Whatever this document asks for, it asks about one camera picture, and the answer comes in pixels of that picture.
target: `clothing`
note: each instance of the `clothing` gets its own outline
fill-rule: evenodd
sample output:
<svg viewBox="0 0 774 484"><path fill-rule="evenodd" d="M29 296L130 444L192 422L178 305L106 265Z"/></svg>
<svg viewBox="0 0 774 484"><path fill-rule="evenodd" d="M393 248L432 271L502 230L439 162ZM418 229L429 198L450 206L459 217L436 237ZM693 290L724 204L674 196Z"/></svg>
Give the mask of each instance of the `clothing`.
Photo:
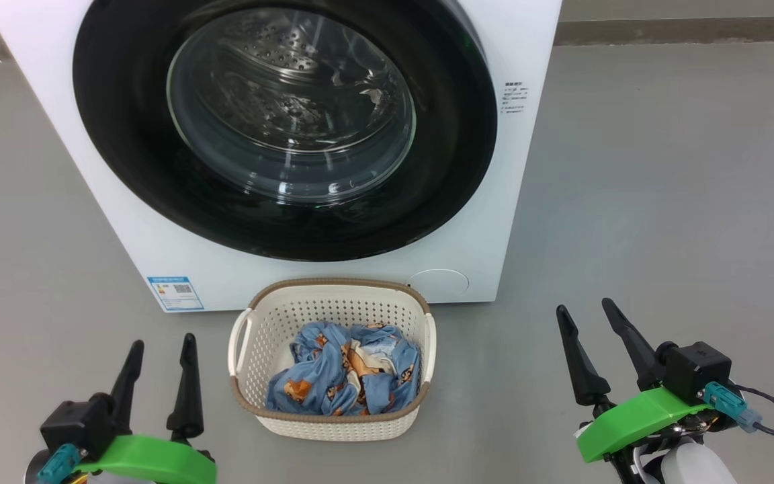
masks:
<svg viewBox="0 0 774 484"><path fill-rule="evenodd" d="M295 364L271 378L265 407L303 415L375 415L417 397L420 350L393 325L307 323L290 345Z"/></svg>

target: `white plastic basket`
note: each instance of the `white plastic basket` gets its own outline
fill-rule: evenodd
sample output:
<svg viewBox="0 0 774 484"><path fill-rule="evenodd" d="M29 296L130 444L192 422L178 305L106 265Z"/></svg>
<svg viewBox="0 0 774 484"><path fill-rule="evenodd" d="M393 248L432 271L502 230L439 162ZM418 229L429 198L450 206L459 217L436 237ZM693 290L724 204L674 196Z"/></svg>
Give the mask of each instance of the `white plastic basket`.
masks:
<svg viewBox="0 0 774 484"><path fill-rule="evenodd" d="M331 417L267 410L267 382L292 365L289 343L311 321L346 327L382 322L402 329L420 347L417 398L400 411L380 415ZM414 289L363 279L297 279L262 290L234 322L228 339L228 374L237 401L271 432L338 442L385 440L405 433L417 418L432 382L436 349L435 321L426 300Z"/></svg>

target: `brown basket rim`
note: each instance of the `brown basket rim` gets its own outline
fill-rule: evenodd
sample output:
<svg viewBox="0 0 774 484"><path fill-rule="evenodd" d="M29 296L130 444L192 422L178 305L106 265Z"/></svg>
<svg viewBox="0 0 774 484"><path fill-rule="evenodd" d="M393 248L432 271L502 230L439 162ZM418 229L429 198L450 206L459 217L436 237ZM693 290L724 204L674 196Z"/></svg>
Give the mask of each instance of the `brown basket rim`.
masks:
<svg viewBox="0 0 774 484"><path fill-rule="evenodd" d="M288 281L280 281L267 286L267 288L261 289L259 294L256 294L253 300L249 303L250 309L254 309L268 294L273 291L282 288L291 288L297 286L365 286L370 288L385 288L395 289L402 291L405 294L410 295L423 309L423 312L429 315L431 310L429 305L423 296L420 295L411 286L406 286L398 282L388 281L374 281L370 279L357 279L357 278L305 278L305 279L289 279ZM394 413L381 413L378 415L342 415L339 417L333 417L329 415L297 415L294 413L285 413L285 411L267 410L265 408L258 408L248 401L248 399L241 393L241 387L237 376L231 377L231 390L234 393L234 398L241 407L245 408L249 413L254 414L256 417L264 417L265 419L284 420L286 422L300 422L308 424L368 424L375 422L389 422L390 420L402 419L402 417L412 413L420 407L423 399L426 398L426 394L429 392L429 382L424 382L420 385L420 390L408 407L402 408L400 411L394 411Z"/></svg>

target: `door glass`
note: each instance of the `door glass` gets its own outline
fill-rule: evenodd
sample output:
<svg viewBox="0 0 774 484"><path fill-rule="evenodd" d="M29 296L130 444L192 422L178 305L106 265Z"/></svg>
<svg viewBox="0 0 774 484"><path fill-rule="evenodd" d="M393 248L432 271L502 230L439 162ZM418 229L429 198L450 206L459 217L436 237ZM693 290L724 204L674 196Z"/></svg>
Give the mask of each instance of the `door glass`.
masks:
<svg viewBox="0 0 774 484"><path fill-rule="evenodd" d="M178 132L213 171L281 203L331 204L378 186L415 132L402 74L317 13L247 9L200 28L169 68Z"/></svg>

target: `gray floor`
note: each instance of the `gray floor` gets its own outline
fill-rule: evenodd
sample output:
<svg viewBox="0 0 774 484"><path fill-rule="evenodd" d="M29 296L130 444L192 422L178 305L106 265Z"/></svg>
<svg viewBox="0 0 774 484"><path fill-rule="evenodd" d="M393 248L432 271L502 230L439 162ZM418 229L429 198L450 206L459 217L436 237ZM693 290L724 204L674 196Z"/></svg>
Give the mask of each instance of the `gray floor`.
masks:
<svg viewBox="0 0 774 484"><path fill-rule="evenodd" d="M133 427L165 435L181 338L196 334L221 484L615 482L583 465L554 309L565 303L614 388L635 374L599 300L653 343L703 339L734 378L774 393L774 44L560 48L497 302L437 307L439 362L395 441L274 437L237 407L224 359L233 316L163 315L13 64L0 65L0 482L40 445L62 399L108 390L147 349ZM774 426L774 409L757 402ZM740 484L774 480L774 439L709 445Z"/></svg>

